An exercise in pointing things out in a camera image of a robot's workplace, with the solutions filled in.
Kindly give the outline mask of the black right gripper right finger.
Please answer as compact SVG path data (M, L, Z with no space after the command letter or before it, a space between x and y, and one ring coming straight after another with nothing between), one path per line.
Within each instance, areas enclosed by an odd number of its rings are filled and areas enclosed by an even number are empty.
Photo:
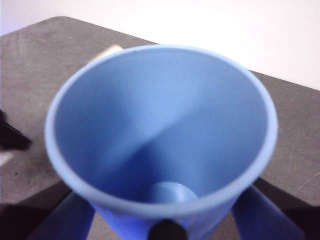
M282 190L264 195L249 187L232 213L242 240L318 240L320 207L312 206Z

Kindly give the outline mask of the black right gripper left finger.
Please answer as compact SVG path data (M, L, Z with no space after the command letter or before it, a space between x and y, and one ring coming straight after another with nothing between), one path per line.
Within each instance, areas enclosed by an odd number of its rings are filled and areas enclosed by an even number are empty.
M0 238L85 240L94 215L93 207L74 193L52 209L4 204L0 206Z

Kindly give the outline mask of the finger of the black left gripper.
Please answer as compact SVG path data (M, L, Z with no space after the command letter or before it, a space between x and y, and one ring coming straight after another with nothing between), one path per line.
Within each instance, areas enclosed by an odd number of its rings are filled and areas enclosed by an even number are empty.
M32 141L22 132L7 123L6 114L0 111L0 149L1 150L27 150Z

